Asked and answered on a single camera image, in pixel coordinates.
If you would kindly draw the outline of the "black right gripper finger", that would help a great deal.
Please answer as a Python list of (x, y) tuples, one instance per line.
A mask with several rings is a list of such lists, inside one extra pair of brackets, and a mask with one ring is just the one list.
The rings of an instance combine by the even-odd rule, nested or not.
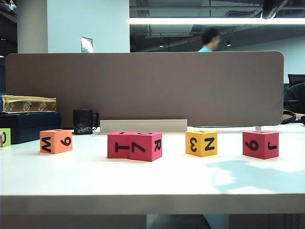
[(279, 10), (288, 3), (288, 0), (263, 0), (262, 19), (273, 18)]

